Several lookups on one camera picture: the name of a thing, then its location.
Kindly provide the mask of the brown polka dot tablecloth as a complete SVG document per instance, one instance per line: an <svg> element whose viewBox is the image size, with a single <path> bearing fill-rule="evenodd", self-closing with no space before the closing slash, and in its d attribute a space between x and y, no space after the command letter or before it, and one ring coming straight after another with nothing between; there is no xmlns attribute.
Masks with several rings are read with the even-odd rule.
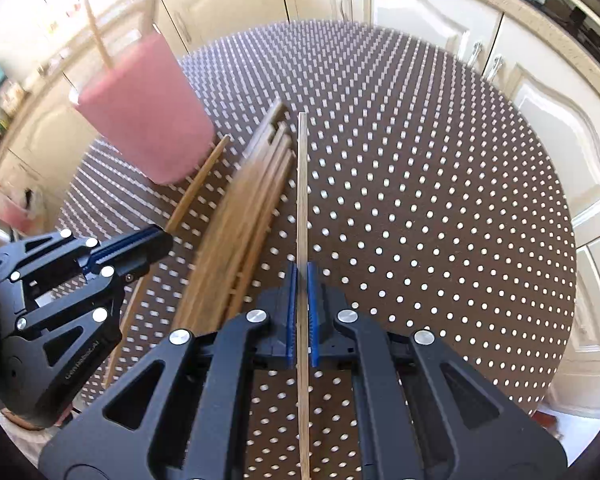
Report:
<svg viewBox="0 0 600 480"><path fill-rule="evenodd" d="M233 139L196 211L210 221L275 99L291 126L306 112L324 283L389 332L431 330L535 411L569 339L576 244L538 132L501 92L425 41L331 21L250 29L181 66Z"/></svg>

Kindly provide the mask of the light wooden chopstick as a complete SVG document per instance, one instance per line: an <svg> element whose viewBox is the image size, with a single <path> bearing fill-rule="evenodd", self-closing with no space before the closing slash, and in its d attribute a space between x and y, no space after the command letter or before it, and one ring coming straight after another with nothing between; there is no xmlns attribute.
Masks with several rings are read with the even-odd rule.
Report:
<svg viewBox="0 0 600 480"><path fill-rule="evenodd" d="M306 112L298 114L297 133L297 388L298 388L298 435L299 462L302 480L311 479L310 439L310 352L309 352L309 300L306 284L308 267L308 136L309 119Z"/></svg>

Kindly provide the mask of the pink chopstick cup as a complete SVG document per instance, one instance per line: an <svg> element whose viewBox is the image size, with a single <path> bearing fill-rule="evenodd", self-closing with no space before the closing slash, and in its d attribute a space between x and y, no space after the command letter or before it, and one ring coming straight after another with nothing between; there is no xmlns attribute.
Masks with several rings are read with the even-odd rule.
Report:
<svg viewBox="0 0 600 480"><path fill-rule="evenodd" d="M149 180L183 180L207 156L214 127L168 43L138 40L71 98L74 108Z"/></svg>

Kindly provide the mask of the chopstick in cup left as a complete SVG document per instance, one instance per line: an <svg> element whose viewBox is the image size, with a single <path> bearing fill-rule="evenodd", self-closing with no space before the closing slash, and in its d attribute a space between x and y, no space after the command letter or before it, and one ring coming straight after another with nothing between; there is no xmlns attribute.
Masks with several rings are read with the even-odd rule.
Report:
<svg viewBox="0 0 600 480"><path fill-rule="evenodd" d="M104 64L106 70L112 70L114 68L114 61L112 60L112 57L109 55L104 42L102 41L102 34L98 28L97 20L93 13L91 3L88 0L84 0L84 8L87 16L88 27L92 33L99 56L102 59L102 64Z"/></svg>

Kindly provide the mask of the chopstick in cup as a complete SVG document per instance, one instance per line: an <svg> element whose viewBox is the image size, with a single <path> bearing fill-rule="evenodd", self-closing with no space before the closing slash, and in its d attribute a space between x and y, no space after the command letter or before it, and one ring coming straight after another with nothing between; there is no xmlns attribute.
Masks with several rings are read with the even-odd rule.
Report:
<svg viewBox="0 0 600 480"><path fill-rule="evenodd" d="M112 57L109 55L104 42L102 41L102 34L98 28L97 20L93 13L91 3L88 0L84 0L84 8L87 16L88 27L92 33L99 56L102 59L102 64L104 64L106 70L112 70L114 68L114 61L112 60Z"/></svg>
<svg viewBox="0 0 600 480"><path fill-rule="evenodd" d="M157 0L144 0L142 16L140 17L140 36L148 37L154 30L154 18L157 9Z"/></svg>

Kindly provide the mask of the pile of wooden chopsticks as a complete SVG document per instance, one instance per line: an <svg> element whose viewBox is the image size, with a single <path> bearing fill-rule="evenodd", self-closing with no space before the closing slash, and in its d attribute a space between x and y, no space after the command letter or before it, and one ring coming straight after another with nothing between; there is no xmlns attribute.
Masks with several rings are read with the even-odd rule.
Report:
<svg viewBox="0 0 600 480"><path fill-rule="evenodd" d="M287 107L275 99L204 232L172 326L212 333L239 313L294 153Z"/></svg>

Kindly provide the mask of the cream lower kitchen cabinets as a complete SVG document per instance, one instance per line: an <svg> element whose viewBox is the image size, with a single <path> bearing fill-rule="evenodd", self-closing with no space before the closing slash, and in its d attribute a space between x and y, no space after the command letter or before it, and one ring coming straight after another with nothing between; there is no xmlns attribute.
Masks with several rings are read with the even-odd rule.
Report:
<svg viewBox="0 0 600 480"><path fill-rule="evenodd" d="M279 23L388 28L453 55L538 132L565 193L576 244L573 317L545 401L600 417L600 92L572 41L513 0L161 0L157 27L186 58L224 37Z"/></svg>

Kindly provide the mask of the chopstick in cup right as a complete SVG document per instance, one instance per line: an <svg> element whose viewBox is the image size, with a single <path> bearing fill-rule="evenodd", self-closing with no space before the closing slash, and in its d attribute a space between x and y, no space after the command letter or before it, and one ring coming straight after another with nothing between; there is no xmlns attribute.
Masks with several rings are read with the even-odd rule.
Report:
<svg viewBox="0 0 600 480"><path fill-rule="evenodd" d="M140 36L148 37L154 30L154 18L157 9L157 0L144 0L142 16L140 17Z"/></svg>

